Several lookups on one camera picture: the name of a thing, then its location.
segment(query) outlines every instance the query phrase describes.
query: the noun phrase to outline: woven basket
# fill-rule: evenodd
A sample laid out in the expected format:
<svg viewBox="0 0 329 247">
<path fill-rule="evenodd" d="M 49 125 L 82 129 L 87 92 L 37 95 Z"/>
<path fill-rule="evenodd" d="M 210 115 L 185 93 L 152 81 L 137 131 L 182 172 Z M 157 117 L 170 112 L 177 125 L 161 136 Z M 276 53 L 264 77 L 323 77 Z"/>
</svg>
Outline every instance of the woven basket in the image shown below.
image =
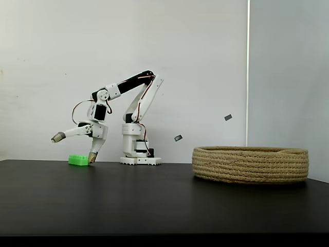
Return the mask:
<svg viewBox="0 0 329 247">
<path fill-rule="evenodd" d="M 228 183 L 301 182 L 308 175 L 308 151 L 290 148 L 199 147 L 193 150 L 195 176 Z"/>
</svg>

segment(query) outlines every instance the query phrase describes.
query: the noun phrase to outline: white arm segment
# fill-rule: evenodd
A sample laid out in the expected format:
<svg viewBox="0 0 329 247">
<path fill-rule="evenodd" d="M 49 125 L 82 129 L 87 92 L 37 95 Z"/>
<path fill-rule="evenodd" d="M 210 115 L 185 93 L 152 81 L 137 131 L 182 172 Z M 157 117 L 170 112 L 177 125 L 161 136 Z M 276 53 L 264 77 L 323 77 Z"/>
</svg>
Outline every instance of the white arm segment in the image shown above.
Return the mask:
<svg viewBox="0 0 329 247">
<path fill-rule="evenodd" d="M 140 100 L 138 101 L 137 108 L 132 116 L 133 121 L 136 120 L 141 121 L 143 119 L 145 113 L 149 109 L 154 99 L 156 92 L 158 91 L 162 83 L 163 83 L 163 79 L 159 75 L 157 75 L 155 79 L 151 82 L 151 84 L 148 86 L 149 87 L 148 90 L 142 94 Z"/>
<path fill-rule="evenodd" d="M 145 92 L 145 90 L 146 90 L 147 87 L 148 87 L 147 85 L 145 85 L 145 84 L 143 85 L 143 87 L 140 90 L 139 94 L 136 96 L 136 98 L 134 99 L 134 101 L 130 104 L 130 106 L 128 107 L 127 111 L 123 115 L 123 121 L 125 121 L 126 114 L 133 113 L 137 109 L 138 102 L 140 100 L 140 97 L 142 97 L 142 95 Z"/>
</svg>

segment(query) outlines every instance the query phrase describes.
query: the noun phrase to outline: small dark object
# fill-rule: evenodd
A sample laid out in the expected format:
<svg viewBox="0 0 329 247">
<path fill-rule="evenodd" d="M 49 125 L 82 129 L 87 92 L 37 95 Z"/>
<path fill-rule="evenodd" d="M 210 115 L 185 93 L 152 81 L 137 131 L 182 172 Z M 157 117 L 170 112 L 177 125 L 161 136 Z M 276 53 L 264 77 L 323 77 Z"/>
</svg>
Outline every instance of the small dark object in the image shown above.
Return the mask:
<svg viewBox="0 0 329 247">
<path fill-rule="evenodd" d="M 175 141 L 179 141 L 180 139 L 183 139 L 182 135 L 178 135 L 175 137 Z"/>
<path fill-rule="evenodd" d="M 225 121 L 227 121 L 227 120 L 230 120 L 232 118 L 232 115 L 230 114 L 230 115 L 227 115 L 226 117 L 225 117 Z"/>
</svg>

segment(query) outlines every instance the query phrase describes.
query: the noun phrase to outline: white wall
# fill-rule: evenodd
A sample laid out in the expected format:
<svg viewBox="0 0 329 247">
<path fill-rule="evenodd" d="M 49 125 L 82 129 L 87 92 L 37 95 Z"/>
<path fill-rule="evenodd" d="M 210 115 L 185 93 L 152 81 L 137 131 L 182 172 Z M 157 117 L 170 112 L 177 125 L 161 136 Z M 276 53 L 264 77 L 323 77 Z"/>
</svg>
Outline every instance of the white wall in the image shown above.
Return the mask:
<svg viewBox="0 0 329 247">
<path fill-rule="evenodd" d="M 329 1 L 252 0 L 249 145 L 309 150 L 329 182 Z"/>
<path fill-rule="evenodd" d="M 1 160 L 88 155 L 91 138 L 50 138 L 74 126 L 72 108 L 91 92 L 146 69 L 165 78 L 143 119 L 164 162 L 244 145 L 246 15 L 246 0 L 1 0 Z M 122 155 L 122 115 L 137 91 L 111 101 L 98 161 Z"/>
</svg>

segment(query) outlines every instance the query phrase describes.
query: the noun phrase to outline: green lego brick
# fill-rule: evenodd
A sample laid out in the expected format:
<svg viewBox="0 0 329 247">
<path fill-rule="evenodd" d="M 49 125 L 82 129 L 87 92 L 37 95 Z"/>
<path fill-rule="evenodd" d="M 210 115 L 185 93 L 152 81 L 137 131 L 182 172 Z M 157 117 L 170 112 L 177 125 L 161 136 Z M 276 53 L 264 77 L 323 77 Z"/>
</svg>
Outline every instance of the green lego brick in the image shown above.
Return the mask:
<svg viewBox="0 0 329 247">
<path fill-rule="evenodd" d="M 68 163 L 77 166 L 87 166 L 88 157 L 82 155 L 70 155 L 70 158 L 68 158 Z"/>
</svg>

